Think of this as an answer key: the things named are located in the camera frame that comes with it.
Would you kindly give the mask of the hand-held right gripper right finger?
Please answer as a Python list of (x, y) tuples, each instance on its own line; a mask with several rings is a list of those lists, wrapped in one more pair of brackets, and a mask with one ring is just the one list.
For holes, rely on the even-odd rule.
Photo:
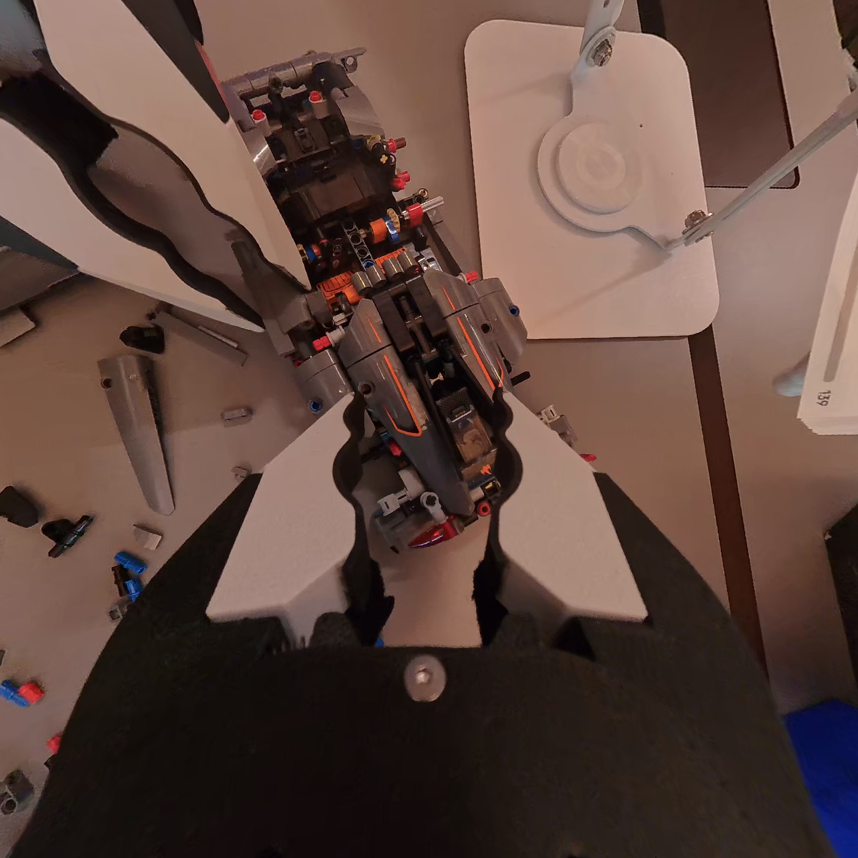
[(501, 492), (474, 573), (480, 642), (506, 620), (554, 645), (581, 619), (642, 624), (648, 609), (593, 468), (510, 391), (492, 400)]

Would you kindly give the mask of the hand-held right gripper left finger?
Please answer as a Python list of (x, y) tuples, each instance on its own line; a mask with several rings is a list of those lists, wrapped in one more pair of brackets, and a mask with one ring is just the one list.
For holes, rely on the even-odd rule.
[(216, 622), (277, 618), (291, 644), (341, 614), (374, 647), (394, 599), (355, 497), (366, 404), (347, 394), (264, 468), (207, 606)]

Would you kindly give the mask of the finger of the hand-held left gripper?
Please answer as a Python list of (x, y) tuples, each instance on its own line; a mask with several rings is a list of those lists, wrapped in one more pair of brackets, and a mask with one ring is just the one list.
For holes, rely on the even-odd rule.
[(220, 121), (123, 5), (94, 6), (106, 24), (92, 24), (55, 2), (36, 1), (34, 12), (59, 82), (102, 119), (154, 144), (224, 231), (309, 291), (296, 243), (231, 116)]
[(195, 268), (162, 231), (120, 209), (93, 179), (117, 129), (42, 74), (1, 92), (2, 220), (80, 273), (213, 320), (262, 331), (258, 312)]

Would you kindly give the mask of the lego car model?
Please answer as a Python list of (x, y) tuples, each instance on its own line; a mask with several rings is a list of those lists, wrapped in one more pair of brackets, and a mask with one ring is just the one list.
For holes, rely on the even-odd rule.
[(444, 199), (406, 193), (407, 141), (352, 79), (364, 51), (309, 51), (220, 88), (246, 142), (258, 135), (249, 147), (309, 283), (276, 320), (286, 356), (315, 415), (362, 397), (365, 458), (400, 483), (371, 520), (400, 552), (503, 500), (492, 399), (529, 377), (514, 373), (527, 332), (503, 284), (457, 256)]

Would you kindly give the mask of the light grey flat lego piece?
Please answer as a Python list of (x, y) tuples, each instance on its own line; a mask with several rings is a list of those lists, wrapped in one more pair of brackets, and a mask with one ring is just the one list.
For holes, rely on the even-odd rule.
[(37, 323), (21, 307), (2, 311), (0, 322), (1, 349), (37, 328)]

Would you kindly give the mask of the blue black lego connector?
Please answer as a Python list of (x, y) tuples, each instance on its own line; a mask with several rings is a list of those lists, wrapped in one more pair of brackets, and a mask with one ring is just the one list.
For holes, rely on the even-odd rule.
[(118, 552), (114, 556), (112, 573), (118, 599), (108, 611), (108, 617), (113, 623), (118, 623), (130, 606), (143, 593), (143, 574), (147, 565), (128, 552)]

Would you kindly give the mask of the grey curved lego panel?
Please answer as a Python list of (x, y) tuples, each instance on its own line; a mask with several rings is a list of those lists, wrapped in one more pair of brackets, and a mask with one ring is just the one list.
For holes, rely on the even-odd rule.
[(162, 516), (175, 511), (163, 445), (163, 419), (156, 391), (156, 365), (131, 353), (99, 360), (101, 388), (126, 455), (149, 509)]

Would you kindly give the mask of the long grey lego wedge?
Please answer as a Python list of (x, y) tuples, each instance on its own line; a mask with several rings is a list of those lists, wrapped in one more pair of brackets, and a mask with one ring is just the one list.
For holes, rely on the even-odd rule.
[(197, 332), (195, 329), (189, 327), (193, 324), (172, 315), (170, 312), (151, 312), (147, 315), (147, 318), (154, 325), (162, 327), (165, 332), (178, 336), (220, 359), (225, 359), (235, 366), (243, 367), (248, 359), (248, 355), (243, 349), (229, 348), (219, 340)]

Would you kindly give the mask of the black lego axle connector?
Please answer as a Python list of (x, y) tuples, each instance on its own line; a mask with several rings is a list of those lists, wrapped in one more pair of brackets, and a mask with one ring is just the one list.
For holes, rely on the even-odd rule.
[(57, 559), (62, 556), (79, 542), (93, 521), (94, 518), (92, 516), (84, 515), (76, 522), (68, 519), (57, 519), (44, 523), (41, 526), (41, 533), (52, 542), (52, 548), (48, 552), (48, 557)]

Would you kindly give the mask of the dark curved lego slope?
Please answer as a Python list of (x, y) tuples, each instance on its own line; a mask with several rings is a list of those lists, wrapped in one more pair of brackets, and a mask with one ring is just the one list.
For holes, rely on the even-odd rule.
[(18, 527), (28, 529), (40, 520), (37, 506), (23, 493), (12, 486), (5, 487), (0, 494), (1, 519)]

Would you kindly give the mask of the grey lego axle connector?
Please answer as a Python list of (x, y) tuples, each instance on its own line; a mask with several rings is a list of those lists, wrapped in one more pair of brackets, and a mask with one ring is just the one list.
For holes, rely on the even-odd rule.
[(34, 786), (23, 770), (12, 770), (1, 781), (1, 814), (4, 817), (15, 814), (27, 805), (34, 796)]

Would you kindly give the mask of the blue box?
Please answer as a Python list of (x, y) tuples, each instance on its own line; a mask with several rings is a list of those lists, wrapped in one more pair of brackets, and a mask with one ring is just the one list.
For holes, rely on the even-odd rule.
[(839, 700), (784, 718), (821, 826), (839, 857), (857, 855), (857, 708)]

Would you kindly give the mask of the clear round disc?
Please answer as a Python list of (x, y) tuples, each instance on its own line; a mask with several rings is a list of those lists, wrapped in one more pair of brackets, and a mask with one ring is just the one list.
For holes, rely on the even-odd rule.
[(613, 124), (590, 122), (566, 132), (555, 161), (566, 197), (594, 214), (625, 209), (638, 196), (643, 182), (638, 149)]

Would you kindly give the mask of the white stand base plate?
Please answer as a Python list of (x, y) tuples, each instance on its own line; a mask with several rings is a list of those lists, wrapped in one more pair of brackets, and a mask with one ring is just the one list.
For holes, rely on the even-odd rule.
[[(464, 50), (479, 247), (533, 340), (696, 334), (719, 306), (712, 241), (670, 250), (706, 206), (686, 62), (666, 40), (618, 32), (620, 2), (585, 27), (492, 20)], [(638, 149), (643, 182), (614, 214), (568, 197), (566, 132), (601, 122)]]

